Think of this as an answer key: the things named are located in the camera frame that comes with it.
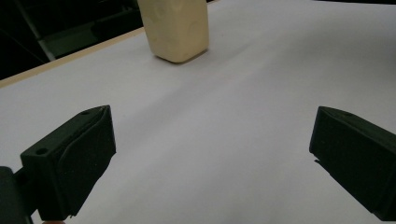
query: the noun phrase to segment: beige object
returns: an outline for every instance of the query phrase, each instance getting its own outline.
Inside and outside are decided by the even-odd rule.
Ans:
[[[138,0],[153,54],[183,63],[209,45],[206,0]]]

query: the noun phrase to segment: white table surface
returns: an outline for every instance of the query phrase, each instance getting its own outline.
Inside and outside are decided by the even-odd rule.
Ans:
[[[0,89],[0,164],[16,172],[33,143],[111,105],[118,153],[67,224],[381,223],[308,147],[319,105],[396,133],[396,7],[208,9],[209,51],[188,63],[142,34]]]

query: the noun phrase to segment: cream-colored block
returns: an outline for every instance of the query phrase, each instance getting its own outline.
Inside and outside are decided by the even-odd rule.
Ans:
[[[183,63],[209,46],[206,0],[138,0],[153,54]]]

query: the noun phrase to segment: white tabletop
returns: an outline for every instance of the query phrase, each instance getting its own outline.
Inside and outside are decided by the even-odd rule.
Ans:
[[[208,9],[209,51],[188,63],[141,34],[1,88],[0,164],[16,172],[33,143],[111,105],[118,153],[67,224],[380,223],[308,147],[319,105],[396,133],[396,7]]]

